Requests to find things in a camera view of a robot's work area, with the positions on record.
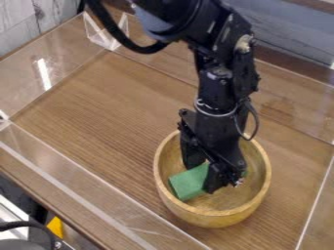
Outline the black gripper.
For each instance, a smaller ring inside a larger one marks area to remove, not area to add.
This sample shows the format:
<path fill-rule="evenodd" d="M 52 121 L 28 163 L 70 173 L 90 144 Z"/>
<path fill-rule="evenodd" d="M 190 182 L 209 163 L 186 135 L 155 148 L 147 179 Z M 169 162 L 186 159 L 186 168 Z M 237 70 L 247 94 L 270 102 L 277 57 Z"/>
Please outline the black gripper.
<path fill-rule="evenodd" d="M 247 163 L 239 142 L 245 135 L 249 112 L 237 108 L 230 113 L 213 115 L 199 110 L 181 109 L 181 149 L 187 169 L 209 161 L 203 190 L 217 190 L 237 185 L 247 171 Z"/>

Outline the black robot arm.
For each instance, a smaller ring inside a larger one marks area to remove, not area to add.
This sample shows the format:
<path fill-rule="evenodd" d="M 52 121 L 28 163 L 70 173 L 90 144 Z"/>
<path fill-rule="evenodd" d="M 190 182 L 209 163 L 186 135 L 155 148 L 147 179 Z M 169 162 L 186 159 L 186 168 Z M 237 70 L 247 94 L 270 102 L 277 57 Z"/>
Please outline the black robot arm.
<path fill-rule="evenodd" d="M 179 111 L 181 149 L 187 169 L 209 164 L 202 188 L 237 186 L 247 172 L 241 141 L 257 117 L 258 91 L 251 23 L 221 0 L 130 0 L 147 34 L 163 43 L 183 41 L 195 57 L 194 109 Z"/>

